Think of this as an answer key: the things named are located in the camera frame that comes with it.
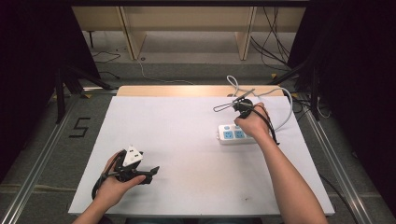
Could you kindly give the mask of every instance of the socket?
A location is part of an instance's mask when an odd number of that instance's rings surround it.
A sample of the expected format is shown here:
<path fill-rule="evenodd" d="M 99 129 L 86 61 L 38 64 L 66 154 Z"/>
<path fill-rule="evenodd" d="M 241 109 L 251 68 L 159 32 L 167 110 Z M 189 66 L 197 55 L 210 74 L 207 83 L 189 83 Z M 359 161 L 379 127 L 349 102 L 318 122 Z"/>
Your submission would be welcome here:
<path fill-rule="evenodd" d="M 235 124 L 220 125 L 217 138 L 222 145 L 240 145 L 256 143 L 254 138 L 248 136 Z"/>

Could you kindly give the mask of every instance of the gray floor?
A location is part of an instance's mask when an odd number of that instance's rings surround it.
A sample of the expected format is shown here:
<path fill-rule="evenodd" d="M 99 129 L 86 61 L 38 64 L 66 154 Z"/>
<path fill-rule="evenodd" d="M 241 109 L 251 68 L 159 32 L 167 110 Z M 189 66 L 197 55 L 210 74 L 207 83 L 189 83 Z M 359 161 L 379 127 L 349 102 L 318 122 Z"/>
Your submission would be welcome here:
<path fill-rule="evenodd" d="M 263 42 L 266 37 L 265 34 L 254 34 L 254 36 L 259 42 Z M 282 42 L 288 48 L 291 46 L 292 40 L 293 34 L 282 35 Z M 111 85 L 186 84 L 164 83 L 143 77 L 140 64 L 129 59 L 121 33 L 95 32 L 93 41 L 95 48 L 92 49 L 92 54 L 102 50 L 120 54 L 120 57 L 111 63 L 97 64 L 99 71 L 111 72 L 120 76 L 120 79 L 115 79 L 110 74 L 103 73 L 103 81 Z M 272 52 L 277 52 L 274 41 L 269 44 L 268 48 Z M 94 57 L 97 62 L 105 62 L 112 58 L 114 55 L 105 53 Z M 240 61 L 231 33 L 148 33 L 139 62 L 142 63 L 144 74 L 147 77 L 166 80 L 183 79 L 194 84 L 230 85 L 226 76 L 232 75 L 241 85 L 261 85 L 271 79 L 271 74 L 283 73 L 283 71 L 263 65 L 260 54 L 253 48 L 249 49 L 247 60 Z M 265 62 L 282 67 L 280 63 L 273 60 Z M 293 80 L 290 80 L 283 86 L 291 90 L 292 82 Z M 86 87 L 95 87 L 85 80 L 81 80 L 81 83 Z M 69 121 L 66 122 L 59 141 L 17 223 L 71 223 L 75 219 L 67 214 L 68 206 L 73 200 L 79 180 L 90 157 L 111 97 L 112 94 L 94 93 L 89 97 L 77 99 Z M 69 105 L 71 101 L 72 99 L 66 99 L 66 103 Z M 7 211 L 19 187 L 34 167 L 36 159 L 55 128 L 56 115 L 56 100 L 52 98 L 49 100 L 40 122 L 35 127 L 26 149 L 21 152 L 0 186 L 0 216 L 3 216 Z M 301 117 L 300 128 L 318 172 L 340 189 L 337 178 L 333 174 L 307 116 L 303 113 L 295 114 L 295 116 L 297 119 Z M 80 123 L 81 126 L 86 126 L 89 129 L 83 138 L 70 138 L 72 134 L 81 133 L 81 130 L 73 129 L 78 118 L 90 118 Z M 322 118 L 320 124 L 325 129 L 373 223 L 396 223 L 395 218 L 361 167 L 359 160 L 352 156 L 352 149 L 336 119 L 333 117 Z M 329 217 L 329 222 L 353 223 L 352 216 L 335 191 L 326 183 L 324 186 L 336 208 L 336 213 Z M 281 222 L 279 217 L 263 217 L 262 220 L 264 223 Z M 113 217 L 113 221 L 123 223 L 124 219 Z"/>

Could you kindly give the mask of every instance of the metal rail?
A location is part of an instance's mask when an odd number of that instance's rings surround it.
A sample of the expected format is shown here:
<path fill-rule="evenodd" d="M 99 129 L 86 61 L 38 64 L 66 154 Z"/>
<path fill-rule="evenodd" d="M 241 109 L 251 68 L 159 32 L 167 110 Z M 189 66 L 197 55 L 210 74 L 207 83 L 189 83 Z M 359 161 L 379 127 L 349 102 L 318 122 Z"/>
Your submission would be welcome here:
<path fill-rule="evenodd" d="M 323 130 L 320 121 L 316 121 L 311 112 L 307 113 L 307 117 L 356 219 L 361 224 L 373 223 L 369 214 L 367 213 L 367 209 L 365 208 L 361 197 L 359 196 L 359 193 L 356 191 L 355 187 L 350 181 L 343 164 L 339 160 L 329 138 Z"/>
<path fill-rule="evenodd" d="M 39 177 L 41 176 L 46 164 L 52 154 L 52 151 L 55 149 L 56 144 L 60 138 L 64 130 L 64 126 L 69 120 L 70 112 L 73 110 L 74 106 L 78 101 L 79 95 L 72 95 L 70 98 L 70 102 L 68 107 L 66 108 L 66 113 L 64 118 L 55 125 L 49 139 L 44 145 L 40 155 L 38 156 L 37 160 L 35 161 L 35 165 L 33 166 L 31 172 L 26 177 L 24 183 L 21 185 L 20 190 L 18 191 L 17 195 L 15 196 L 14 200 L 8 207 L 6 211 L 6 215 L 2 219 L 2 224 L 8 223 L 16 223 L 18 218 L 21 215 L 21 212 L 26 205 L 27 201 L 32 194 L 33 189 L 35 188 L 35 184 L 37 183 Z"/>

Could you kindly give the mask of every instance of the forearm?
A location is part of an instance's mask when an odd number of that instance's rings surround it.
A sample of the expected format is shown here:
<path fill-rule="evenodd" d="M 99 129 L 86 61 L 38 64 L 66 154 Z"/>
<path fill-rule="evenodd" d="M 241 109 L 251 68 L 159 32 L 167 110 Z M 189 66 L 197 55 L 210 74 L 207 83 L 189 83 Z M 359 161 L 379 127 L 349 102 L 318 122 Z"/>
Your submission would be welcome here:
<path fill-rule="evenodd" d="M 107 207 L 103 203 L 93 201 L 90 206 L 81 214 L 73 224 L 96 224 L 107 211 Z"/>
<path fill-rule="evenodd" d="M 255 136 L 273 182 L 276 201 L 286 223 L 327 223 L 323 210 L 303 177 L 271 136 Z"/>

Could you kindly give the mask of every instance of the hand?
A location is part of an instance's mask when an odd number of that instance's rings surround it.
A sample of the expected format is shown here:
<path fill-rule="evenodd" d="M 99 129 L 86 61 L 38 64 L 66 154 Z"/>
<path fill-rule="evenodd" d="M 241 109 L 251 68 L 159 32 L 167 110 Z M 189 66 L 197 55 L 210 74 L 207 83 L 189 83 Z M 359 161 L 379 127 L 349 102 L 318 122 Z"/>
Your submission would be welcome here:
<path fill-rule="evenodd" d="M 114 160 L 118 153 L 114 154 L 108 161 L 104 171 L 110 165 L 110 163 Z M 108 208 L 117 204 L 125 192 L 140 184 L 146 177 L 144 175 L 137 176 L 127 182 L 120 182 L 114 176 L 109 176 L 103 183 L 99 190 L 96 192 L 95 201 L 101 202 Z"/>
<path fill-rule="evenodd" d="M 265 114 L 264 104 L 258 103 L 254 105 L 254 109 L 261 113 L 266 119 L 268 116 Z M 245 134 L 256 138 L 256 136 L 269 134 L 269 128 L 265 122 L 256 113 L 251 112 L 245 119 L 236 118 L 235 124 L 242 128 Z"/>

